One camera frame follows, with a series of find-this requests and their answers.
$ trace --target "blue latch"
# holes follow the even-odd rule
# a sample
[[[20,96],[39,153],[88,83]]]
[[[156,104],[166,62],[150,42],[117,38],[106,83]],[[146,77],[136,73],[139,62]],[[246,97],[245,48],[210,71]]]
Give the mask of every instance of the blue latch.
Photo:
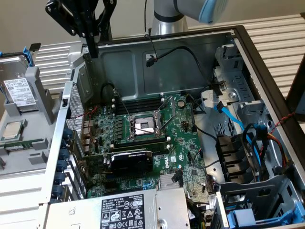
[[[27,50],[27,47],[25,46],[24,49],[23,49],[23,54],[25,55],[25,57],[27,58],[28,62],[29,62],[29,66],[30,67],[33,67],[34,66],[34,61],[33,61],[33,58],[32,58],[32,55],[30,53],[29,50]]]

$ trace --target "motherboard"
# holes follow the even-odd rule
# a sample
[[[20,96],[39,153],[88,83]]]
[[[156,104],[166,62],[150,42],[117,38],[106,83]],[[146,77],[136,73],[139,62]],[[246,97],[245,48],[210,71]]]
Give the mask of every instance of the motherboard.
[[[175,185],[184,187],[193,201],[207,202],[206,171],[193,166],[203,167],[204,161],[202,153],[198,154],[200,141],[193,129],[192,100],[188,96],[166,95],[156,100],[158,109],[136,113],[131,113],[126,103],[128,114],[120,114],[126,109],[119,106],[91,108],[93,112],[86,116],[83,127],[86,156],[80,161],[92,184],[88,198],[162,189],[168,185],[164,181],[173,183],[176,179]],[[132,157],[139,154],[146,157],[145,162],[136,160],[133,164]],[[126,168],[120,171],[116,167]],[[129,173],[135,167],[142,171]]]

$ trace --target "power supply label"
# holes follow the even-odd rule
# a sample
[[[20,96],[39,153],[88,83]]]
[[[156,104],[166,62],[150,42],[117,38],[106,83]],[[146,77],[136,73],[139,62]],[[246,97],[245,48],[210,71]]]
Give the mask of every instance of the power supply label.
[[[144,195],[102,200],[101,229],[145,229]]]

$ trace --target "hard drive label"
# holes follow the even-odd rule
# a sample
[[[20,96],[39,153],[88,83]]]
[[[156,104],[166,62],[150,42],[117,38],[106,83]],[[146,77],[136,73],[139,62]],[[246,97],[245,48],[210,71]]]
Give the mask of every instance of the hard drive label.
[[[144,195],[102,200],[101,229],[145,229]]]
[[[35,105],[34,96],[25,78],[5,80],[7,92],[17,106]]]

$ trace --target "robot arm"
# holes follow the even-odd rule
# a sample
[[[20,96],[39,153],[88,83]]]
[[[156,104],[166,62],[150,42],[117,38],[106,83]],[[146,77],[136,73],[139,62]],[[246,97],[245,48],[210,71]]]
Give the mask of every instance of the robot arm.
[[[187,30],[184,15],[199,22],[214,23],[224,11],[227,0],[154,0],[152,35]],[[103,0],[104,11],[96,19],[98,0],[49,0],[46,12],[70,35],[86,40],[92,58],[98,57],[96,43],[112,40],[110,17],[117,0]]]
[[[225,9],[227,0],[154,0],[151,35],[187,31],[185,16],[213,24]]]
[[[154,0],[154,15],[160,21],[181,19],[184,15],[212,24],[225,9],[227,0]]]

